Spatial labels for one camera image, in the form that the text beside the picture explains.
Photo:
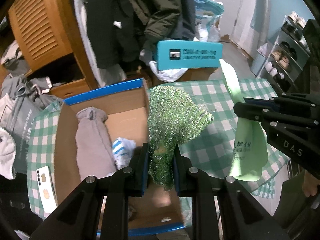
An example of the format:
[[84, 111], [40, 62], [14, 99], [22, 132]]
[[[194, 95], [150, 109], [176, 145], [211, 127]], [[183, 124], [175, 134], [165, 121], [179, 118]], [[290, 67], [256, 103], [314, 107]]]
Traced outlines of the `dark hanging jackets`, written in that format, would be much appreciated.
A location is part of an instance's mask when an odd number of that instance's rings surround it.
[[87, 35], [97, 67], [135, 63], [161, 40], [195, 36], [194, 0], [87, 0]]

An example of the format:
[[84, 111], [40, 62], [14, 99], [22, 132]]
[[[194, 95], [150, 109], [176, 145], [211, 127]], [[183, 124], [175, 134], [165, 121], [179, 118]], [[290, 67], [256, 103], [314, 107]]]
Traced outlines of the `white grey towel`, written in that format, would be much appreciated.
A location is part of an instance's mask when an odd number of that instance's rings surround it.
[[16, 157], [16, 144], [13, 137], [1, 127], [0, 145], [0, 174], [8, 180], [16, 177], [14, 161]]

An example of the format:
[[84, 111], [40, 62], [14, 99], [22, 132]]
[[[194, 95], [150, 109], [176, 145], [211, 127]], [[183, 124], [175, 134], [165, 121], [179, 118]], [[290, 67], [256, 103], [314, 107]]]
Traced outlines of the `green bubble wrap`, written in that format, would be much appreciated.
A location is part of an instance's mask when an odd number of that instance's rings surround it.
[[172, 189], [171, 162], [177, 145], [188, 143], [214, 121], [204, 107], [196, 105], [190, 95], [174, 86], [154, 87], [149, 96], [149, 175], [153, 182]]

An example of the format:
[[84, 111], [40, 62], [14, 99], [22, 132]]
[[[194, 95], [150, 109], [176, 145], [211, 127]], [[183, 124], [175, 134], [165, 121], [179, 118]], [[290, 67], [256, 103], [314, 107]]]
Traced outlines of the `grey tote bag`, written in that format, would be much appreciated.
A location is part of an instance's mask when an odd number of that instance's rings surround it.
[[33, 120], [41, 109], [27, 96], [15, 100], [8, 94], [1, 99], [1, 127], [13, 138], [16, 150], [13, 167], [17, 173], [27, 173], [27, 154]]

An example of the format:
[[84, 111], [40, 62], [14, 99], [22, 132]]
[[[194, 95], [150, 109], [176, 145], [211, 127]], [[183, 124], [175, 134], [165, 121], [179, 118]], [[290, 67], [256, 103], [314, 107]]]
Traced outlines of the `grey clothes pile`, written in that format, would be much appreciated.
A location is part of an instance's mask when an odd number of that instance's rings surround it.
[[50, 94], [52, 88], [53, 85], [49, 77], [28, 80], [24, 75], [12, 76], [9, 74], [2, 83], [1, 97], [8, 95], [11, 100], [16, 100], [18, 96], [26, 96], [41, 109], [45, 109], [53, 102], [57, 102], [61, 106], [63, 100]]

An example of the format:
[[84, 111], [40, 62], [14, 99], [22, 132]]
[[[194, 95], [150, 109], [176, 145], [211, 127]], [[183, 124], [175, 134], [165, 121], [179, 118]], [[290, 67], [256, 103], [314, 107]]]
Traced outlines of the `shoe rack with shoes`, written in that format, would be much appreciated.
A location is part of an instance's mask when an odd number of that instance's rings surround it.
[[266, 79], [277, 94], [297, 89], [298, 76], [310, 56], [303, 36], [306, 20], [295, 11], [285, 15], [273, 42], [266, 42], [257, 49], [251, 72]]

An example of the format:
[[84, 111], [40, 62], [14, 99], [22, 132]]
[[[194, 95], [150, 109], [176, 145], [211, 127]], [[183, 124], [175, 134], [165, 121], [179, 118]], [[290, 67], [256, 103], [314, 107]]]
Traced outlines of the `wooden louvered wardrobe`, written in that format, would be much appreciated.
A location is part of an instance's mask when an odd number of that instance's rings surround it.
[[1, 50], [16, 40], [29, 66], [25, 77], [50, 77], [50, 93], [68, 98], [98, 88], [76, 21], [73, 0], [1, 0], [10, 31]]

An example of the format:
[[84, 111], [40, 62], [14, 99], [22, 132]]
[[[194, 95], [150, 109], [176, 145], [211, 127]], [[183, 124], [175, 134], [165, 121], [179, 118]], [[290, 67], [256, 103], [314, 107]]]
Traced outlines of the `brown cardboard box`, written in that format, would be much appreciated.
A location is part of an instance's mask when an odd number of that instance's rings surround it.
[[211, 77], [220, 77], [221, 68], [197, 68], [187, 70], [176, 82], [184, 81], [208, 81]]

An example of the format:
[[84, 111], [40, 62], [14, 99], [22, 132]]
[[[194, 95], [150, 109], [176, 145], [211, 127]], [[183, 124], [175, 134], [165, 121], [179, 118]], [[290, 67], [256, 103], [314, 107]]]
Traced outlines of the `green checkered tablecloth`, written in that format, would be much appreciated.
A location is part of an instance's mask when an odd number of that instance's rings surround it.
[[[233, 113], [233, 103], [222, 80], [175, 82], [173, 84], [192, 98], [197, 105], [207, 107], [214, 116], [214, 122], [193, 141], [181, 145], [181, 153], [191, 162], [215, 177], [228, 174], [232, 153], [237, 117]], [[37, 187], [37, 168], [48, 165], [52, 167], [53, 150], [57, 121], [61, 107], [53, 104], [38, 120], [31, 133], [31, 152], [28, 154], [27, 189], [30, 209], [45, 219], [48, 215], [40, 200]], [[268, 147], [268, 162], [263, 168], [262, 177], [255, 182], [245, 182], [244, 186], [259, 200], [266, 198], [277, 204], [282, 179], [278, 174], [284, 170], [288, 157], [274, 147]]]

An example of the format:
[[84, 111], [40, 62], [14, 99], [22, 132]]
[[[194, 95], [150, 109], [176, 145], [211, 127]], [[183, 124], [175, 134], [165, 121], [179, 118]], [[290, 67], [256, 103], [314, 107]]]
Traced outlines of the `white plastic bag under box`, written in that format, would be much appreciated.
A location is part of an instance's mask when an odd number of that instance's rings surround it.
[[158, 63], [152, 59], [152, 52], [147, 49], [142, 49], [140, 51], [139, 59], [150, 67], [153, 74], [155, 74], [160, 81], [167, 83], [177, 81], [188, 70], [188, 68], [158, 70]]

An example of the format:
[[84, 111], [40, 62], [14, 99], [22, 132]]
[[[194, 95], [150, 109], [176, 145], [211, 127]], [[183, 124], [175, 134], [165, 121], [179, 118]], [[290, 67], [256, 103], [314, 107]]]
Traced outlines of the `teal shipping box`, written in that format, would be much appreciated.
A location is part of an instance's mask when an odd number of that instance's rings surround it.
[[223, 44], [214, 42], [167, 40], [157, 43], [158, 70], [219, 68]]

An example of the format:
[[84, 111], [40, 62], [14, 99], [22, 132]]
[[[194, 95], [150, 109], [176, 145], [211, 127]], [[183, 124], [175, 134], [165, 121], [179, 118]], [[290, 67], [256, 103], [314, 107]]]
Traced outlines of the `light green plastic bag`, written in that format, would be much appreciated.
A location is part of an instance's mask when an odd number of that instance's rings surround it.
[[[244, 103], [235, 69], [223, 59], [220, 64], [232, 102]], [[242, 181], [257, 181], [267, 161], [268, 152], [262, 127], [256, 121], [238, 117], [229, 175]]]

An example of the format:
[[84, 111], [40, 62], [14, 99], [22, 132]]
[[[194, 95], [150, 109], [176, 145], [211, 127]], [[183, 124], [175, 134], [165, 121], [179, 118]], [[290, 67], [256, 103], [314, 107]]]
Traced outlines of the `blue white large bag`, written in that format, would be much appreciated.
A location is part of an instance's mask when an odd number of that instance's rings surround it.
[[194, 0], [195, 41], [219, 42], [220, 18], [225, 9], [221, 2], [214, 0]]

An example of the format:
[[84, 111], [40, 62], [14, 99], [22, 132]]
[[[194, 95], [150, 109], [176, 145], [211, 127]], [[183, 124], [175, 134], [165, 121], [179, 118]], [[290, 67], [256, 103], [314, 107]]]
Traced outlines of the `white smartphone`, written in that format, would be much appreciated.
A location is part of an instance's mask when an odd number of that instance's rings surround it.
[[36, 170], [40, 200], [45, 213], [52, 213], [56, 207], [56, 198], [48, 166]]

